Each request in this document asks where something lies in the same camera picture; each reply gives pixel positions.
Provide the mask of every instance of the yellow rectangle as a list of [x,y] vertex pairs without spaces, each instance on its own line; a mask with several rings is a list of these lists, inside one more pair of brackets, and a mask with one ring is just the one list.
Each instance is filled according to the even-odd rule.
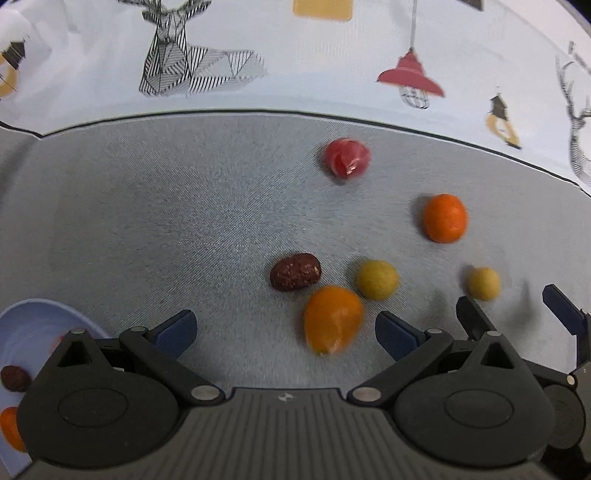
[[348,22],[353,17],[353,0],[294,0],[299,17]]

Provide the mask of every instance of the lamp illustration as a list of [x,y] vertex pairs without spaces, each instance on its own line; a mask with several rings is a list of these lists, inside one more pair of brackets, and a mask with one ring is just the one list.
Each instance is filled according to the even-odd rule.
[[426,77],[423,65],[418,61],[414,50],[414,37],[417,28],[417,2],[413,5],[413,27],[411,30],[410,48],[404,57],[398,60],[396,68],[379,74],[378,82],[397,85],[400,97],[413,108],[429,108],[429,94],[445,97],[443,89],[430,78]]
[[507,105],[501,98],[500,93],[497,93],[496,97],[491,98],[491,112],[486,117],[486,126],[488,130],[504,140],[507,145],[521,150],[519,137],[509,121]]
[[17,91],[18,66],[24,57],[23,41],[10,42],[8,48],[0,54],[0,99]]

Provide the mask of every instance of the yellow ball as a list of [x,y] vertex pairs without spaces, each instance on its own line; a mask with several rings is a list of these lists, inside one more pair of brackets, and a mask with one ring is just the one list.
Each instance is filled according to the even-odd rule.
[[477,300],[493,300],[501,293],[501,279],[492,268],[475,268],[468,279],[468,292]]
[[383,260],[369,260],[357,273],[357,286],[370,300],[385,300],[398,288],[400,278],[396,269]]

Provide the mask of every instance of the red cherry tomato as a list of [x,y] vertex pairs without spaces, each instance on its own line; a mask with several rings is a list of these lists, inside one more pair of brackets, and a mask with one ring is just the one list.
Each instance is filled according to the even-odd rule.
[[351,138],[339,138],[331,142],[324,152],[324,161],[340,179],[361,175],[367,170],[370,160],[369,149]]

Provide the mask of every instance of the deer illustration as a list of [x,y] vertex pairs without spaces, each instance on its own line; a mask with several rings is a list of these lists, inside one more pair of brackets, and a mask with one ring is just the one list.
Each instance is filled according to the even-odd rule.
[[168,9],[162,0],[119,0],[144,7],[144,20],[156,33],[144,63],[139,91],[148,96],[235,89],[266,74],[262,59],[252,50],[216,50],[187,45],[187,20],[200,15],[211,0],[187,0]]
[[587,185],[591,185],[591,161],[585,156],[579,145],[579,132],[587,123],[587,120],[585,119],[591,118],[591,105],[589,105],[589,97],[587,97],[586,107],[581,110],[579,115],[574,114],[574,82],[566,82],[566,70],[573,63],[573,61],[570,61],[561,67],[560,61],[556,59],[558,80],[560,82],[562,93],[566,98],[566,111],[570,118],[570,166],[578,178],[580,178]]

